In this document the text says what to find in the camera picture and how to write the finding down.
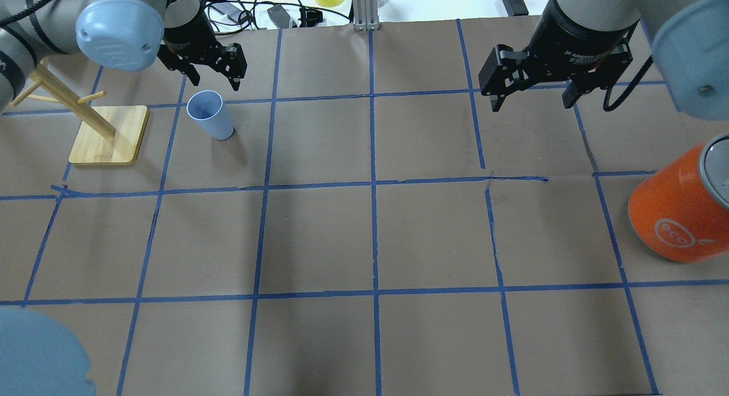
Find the gray lid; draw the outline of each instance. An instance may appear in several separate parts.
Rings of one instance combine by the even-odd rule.
[[[708,193],[729,209],[729,134],[718,136],[706,144],[698,169]]]

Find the white floor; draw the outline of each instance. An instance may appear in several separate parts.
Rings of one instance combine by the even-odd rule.
[[[295,0],[260,0],[273,2],[294,2]],[[529,14],[541,14],[547,0],[524,0],[529,8]],[[305,5],[318,6],[315,0],[302,0]],[[479,17],[505,17],[506,10],[501,0],[380,0],[379,9],[381,22],[422,22],[428,20],[474,19]],[[331,9],[342,14],[349,14],[351,0]],[[275,28],[268,19],[265,10],[268,6],[257,8],[259,27]],[[287,10],[294,18],[298,18],[296,7],[289,6]],[[344,25],[347,20],[335,14],[325,13],[324,25]]]

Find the grid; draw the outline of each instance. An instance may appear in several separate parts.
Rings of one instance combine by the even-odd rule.
[[[640,346],[640,353],[645,365],[645,374],[648,376],[649,385],[651,391],[654,394],[659,393],[658,383],[654,377],[653,368],[651,366],[650,357],[648,350],[646,349],[643,333],[641,331],[640,320],[638,320],[638,314],[636,307],[633,304],[633,295],[631,289],[635,288],[650,288],[650,287],[679,287],[679,286],[711,286],[711,285],[727,285],[729,279],[699,279],[699,280],[672,280],[672,281],[629,281],[625,269],[623,268],[622,258],[620,255],[620,249],[618,247],[617,239],[615,237],[615,231],[608,211],[606,198],[603,192],[601,178],[615,177],[615,176],[628,176],[628,175],[646,175],[652,173],[651,170],[646,171],[619,171],[619,172],[604,172],[599,170],[599,163],[597,158],[591,152],[588,137],[581,119],[580,110],[578,106],[575,106],[575,119],[578,124],[578,128],[581,131],[583,140],[585,142],[586,151],[593,164],[593,179],[596,187],[596,191],[599,195],[601,208],[604,214],[605,226],[609,232],[610,240],[612,242],[612,248],[615,252],[615,260],[617,268],[620,272],[621,282],[616,283],[594,283],[594,284],[547,284],[547,285],[507,285],[503,281],[502,269],[499,264],[499,251],[497,248],[498,238],[495,237],[494,229],[498,224],[497,219],[494,215],[492,194],[490,193],[489,186],[485,189],[484,194],[484,205],[487,208],[490,240],[492,241],[493,248],[493,259],[494,268],[497,272],[498,284],[495,286],[483,286],[483,287],[441,287],[441,288],[411,288],[411,289],[381,289],[379,286],[379,271],[378,271],[378,186],[398,186],[401,184],[425,184],[425,183],[463,183],[463,182],[487,182],[489,185],[492,181],[536,181],[546,182],[549,178],[546,176],[538,175],[524,175],[524,176],[497,176],[497,175],[481,175],[481,176],[464,176],[455,178],[414,178],[407,180],[391,180],[391,179],[378,179],[376,174],[376,152],[375,152],[375,107],[377,106],[377,99],[380,97],[398,97],[398,96],[425,96],[425,95],[447,95],[447,94],[462,94],[468,93],[472,120],[474,126],[474,133],[476,134],[476,147],[477,157],[482,169],[487,168],[487,161],[484,158],[484,145],[481,141],[481,131],[479,129],[479,120],[477,115],[477,104],[476,104],[476,93],[478,90],[474,88],[471,80],[471,68],[469,64],[469,58],[466,53],[466,40],[464,38],[464,32],[461,27],[461,21],[456,21],[456,29],[458,31],[458,38],[461,43],[461,51],[463,53],[464,60],[464,71],[466,72],[466,86],[464,89],[445,89],[445,90],[431,90],[424,92],[376,92],[375,90],[375,56],[373,34],[370,30],[368,35],[368,59],[369,59],[369,75],[370,75],[370,90],[368,93],[362,93],[361,95],[325,95],[317,97],[284,97],[279,98],[277,96],[278,84],[279,84],[279,66],[281,61],[281,40],[282,32],[279,30],[276,44],[276,62],[275,71],[273,78],[273,92],[271,98],[266,99],[253,99],[253,100],[230,100],[226,101],[228,104],[239,104],[239,103],[266,103],[271,105],[271,116],[268,129],[268,152],[266,155],[265,164],[265,181],[262,186],[248,186],[245,188],[195,188],[195,189],[166,189],[166,178],[167,168],[171,159],[172,148],[175,141],[175,131],[177,131],[177,123],[179,120],[180,112],[185,103],[183,102],[183,95],[185,91],[185,84],[187,79],[184,79],[182,86],[179,90],[178,101],[175,104],[154,104],[150,107],[156,108],[174,108],[174,121],[172,123],[172,129],[169,136],[169,144],[167,145],[166,157],[164,160],[164,166],[162,168],[161,179],[159,180],[159,188],[156,191],[138,191],[137,193],[81,193],[80,191],[74,191],[67,185],[63,186],[51,186],[52,191],[55,193],[49,194],[37,194],[37,195],[12,195],[12,196],[0,196],[0,201],[29,201],[29,199],[54,199],[55,207],[52,215],[49,219],[47,229],[44,233],[42,243],[39,246],[38,255],[33,266],[31,277],[28,281],[26,288],[25,297],[23,300],[0,300],[0,305],[66,305],[75,303],[129,303],[133,304],[133,315],[131,318],[130,328],[128,332],[128,339],[126,342],[125,353],[122,362],[122,369],[120,372],[119,382],[117,386],[117,395],[122,394],[122,390],[125,383],[125,373],[130,357],[130,350],[135,337],[135,328],[137,323],[137,317],[139,314],[139,308],[141,303],[173,303],[173,302],[205,302],[205,301],[226,301],[226,300],[246,300],[251,302],[251,319],[248,334],[248,353],[247,363],[245,363],[245,385],[243,393],[247,396],[251,393],[251,372],[253,365],[253,349],[256,344],[256,322],[257,322],[257,311],[258,303],[260,300],[279,300],[279,299],[290,299],[290,298],[311,298],[311,297],[371,297],[372,298],[372,312],[374,320],[374,344],[375,349],[375,389],[376,394],[381,395],[382,391],[382,362],[381,362],[381,351],[380,351],[380,296],[387,295],[436,295],[436,294],[452,294],[452,293],[481,293],[481,292],[494,292],[499,293],[501,298],[502,316],[503,316],[503,328],[505,329],[505,342],[507,345],[507,352],[509,358],[509,366],[511,372],[511,381],[513,384],[513,393],[521,394],[518,377],[518,361],[515,357],[512,329],[510,326],[510,314],[508,309],[508,294],[510,292],[536,292],[536,291],[572,291],[572,290],[585,290],[585,289],[621,289],[625,292],[625,298],[630,309],[630,316],[633,321],[633,327],[635,330],[635,336]],[[102,72],[104,69],[99,67],[98,74],[92,92],[99,86]],[[643,85],[657,85],[664,84],[663,81],[646,81]],[[532,89],[563,89],[565,86],[562,84],[555,85],[542,85],[533,87]],[[276,118],[276,105],[277,103],[284,102],[296,102],[296,101],[317,101],[317,100],[339,100],[339,99],[351,99],[367,97],[370,105],[370,172],[371,178],[369,181],[357,181],[357,182],[332,182],[332,183],[306,183],[306,184],[291,184],[291,185],[272,185],[271,184],[271,159],[273,151],[273,139],[274,139],[274,125]],[[16,116],[16,115],[39,115],[45,113],[66,113],[67,111],[21,111],[21,112],[8,112],[3,114],[4,116]],[[66,170],[63,173],[63,180],[67,180],[68,173],[70,171],[70,164],[66,166]],[[371,189],[371,203],[372,203],[372,289],[365,290],[342,290],[342,291],[323,291],[323,292],[289,292],[289,293],[262,293],[260,292],[260,280],[261,280],[261,268],[263,260],[263,245],[265,236],[265,224],[267,219],[268,209],[268,194],[272,190],[281,189],[315,189],[315,188],[340,188],[340,187],[369,187]],[[145,297],[143,293],[144,282],[146,278],[146,271],[148,270],[149,256],[151,254],[151,248],[153,248],[154,234],[157,227],[157,219],[159,212],[162,207],[162,200],[164,196],[171,194],[194,194],[194,193],[245,193],[245,191],[262,191],[262,211],[260,217],[260,227],[257,240],[257,256],[255,264],[255,279],[253,280],[253,293],[245,295],[205,295],[205,296],[170,296],[170,297]],[[135,297],[99,297],[99,298],[66,298],[66,299],[39,299],[31,300],[31,291],[34,286],[36,274],[39,266],[41,266],[44,249],[49,238],[49,234],[52,231],[55,218],[58,214],[60,206],[66,199],[80,199],[80,198],[135,198],[135,197],[156,197],[156,205],[154,209],[153,220],[149,228],[148,242],[146,243],[146,251],[144,254],[144,261],[139,276],[138,288]]]

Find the wooden peg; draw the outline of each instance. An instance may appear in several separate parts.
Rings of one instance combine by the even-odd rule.
[[[75,92],[71,91],[70,88],[66,87],[58,77],[54,76],[52,72],[48,71],[45,66],[40,66],[35,69],[31,74],[33,81],[41,82],[41,86],[53,97],[57,98],[58,101],[65,105],[66,108],[73,111],[74,114],[81,117],[84,123],[88,124],[93,128],[96,133],[99,133],[104,137],[113,137],[117,132],[112,124],[106,121],[102,116],[99,115],[90,105],[83,103],[79,104],[80,97]]]
[[[10,105],[13,107],[17,107],[18,104],[23,102],[26,98],[28,98],[29,95],[33,94],[34,91],[38,89],[38,87],[41,87],[42,82],[41,81],[33,81],[33,84],[28,86],[28,88],[24,89],[23,92],[21,92],[18,97],[15,98],[15,100],[11,101]]]
[[[91,100],[96,100],[97,98],[106,97],[106,95],[107,95],[107,92],[99,91],[99,92],[95,92],[91,95],[86,95],[86,97],[81,97],[76,102],[79,104],[88,103]]]

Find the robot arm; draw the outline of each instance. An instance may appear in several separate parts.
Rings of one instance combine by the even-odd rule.
[[[41,0],[0,0],[8,19]],[[199,0],[52,0],[0,28],[0,108],[20,94],[39,61],[82,51],[104,67],[139,71],[159,56],[198,85],[205,64],[239,89],[247,63],[239,44],[222,46]]]
[[[549,0],[526,48],[499,44],[490,53],[481,94],[498,111],[507,95],[541,82],[570,82],[565,108],[611,89],[633,59],[628,39],[641,14],[681,110],[729,119],[729,0]]]

